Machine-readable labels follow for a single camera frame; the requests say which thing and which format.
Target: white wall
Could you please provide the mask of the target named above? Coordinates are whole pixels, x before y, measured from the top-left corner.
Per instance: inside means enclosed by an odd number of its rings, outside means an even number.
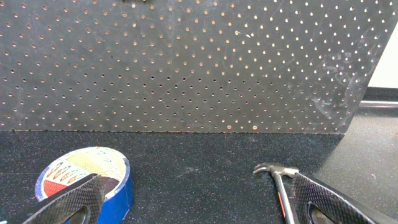
[[[369,86],[398,88],[398,25],[381,56]]]

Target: speckled countertop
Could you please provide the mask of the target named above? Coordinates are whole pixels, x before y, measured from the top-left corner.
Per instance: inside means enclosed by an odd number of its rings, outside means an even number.
[[[270,175],[252,175],[265,161],[398,219],[398,112],[364,108],[346,136],[3,131],[0,219],[36,203],[35,181],[54,159],[88,146],[130,160],[135,199],[123,223],[283,223]]]

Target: hammer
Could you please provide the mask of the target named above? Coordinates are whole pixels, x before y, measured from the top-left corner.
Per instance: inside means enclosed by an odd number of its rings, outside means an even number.
[[[276,188],[278,190],[279,202],[282,205],[282,212],[285,217],[286,224],[294,224],[293,213],[290,207],[289,198],[287,197],[284,184],[282,182],[282,176],[286,175],[290,178],[299,172],[295,167],[284,167],[281,164],[273,162],[265,162],[258,164],[253,171],[253,174],[257,174],[262,171],[268,171],[271,173],[275,180]]]

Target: metal hammer head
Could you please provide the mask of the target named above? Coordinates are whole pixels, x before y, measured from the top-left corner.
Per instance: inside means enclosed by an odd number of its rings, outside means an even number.
[[[262,164],[258,164],[253,171],[253,174],[257,174],[258,172],[268,171],[271,172],[272,176],[275,174],[279,174],[281,176],[286,175],[288,177],[293,177],[295,173],[299,172],[299,169],[296,167],[285,167],[278,163],[273,162],[265,162]]]

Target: blue tape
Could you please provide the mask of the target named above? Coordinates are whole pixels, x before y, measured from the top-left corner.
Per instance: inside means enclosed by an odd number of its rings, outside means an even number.
[[[35,184],[35,194],[38,201],[41,201],[47,196],[43,192],[43,184],[44,177],[47,171],[53,165],[59,161],[61,161],[65,156],[58,158],[56,161],[52,162],[48,167],[46,167],[43,172],[40,174],[39,178]],[[129,212],[132,203],[133,203],[133,189],[132,189],[132,180],[130,174],[130,164],[129,161],[124,157],[123,161],[126,165],[125,176],[121,183],[113,189],[111,192],[112,197],[105,197],[103,207],[101,209],[101,213],[98,218],[97,224],[118,224],[120,223],[124,217],[126,217]]]

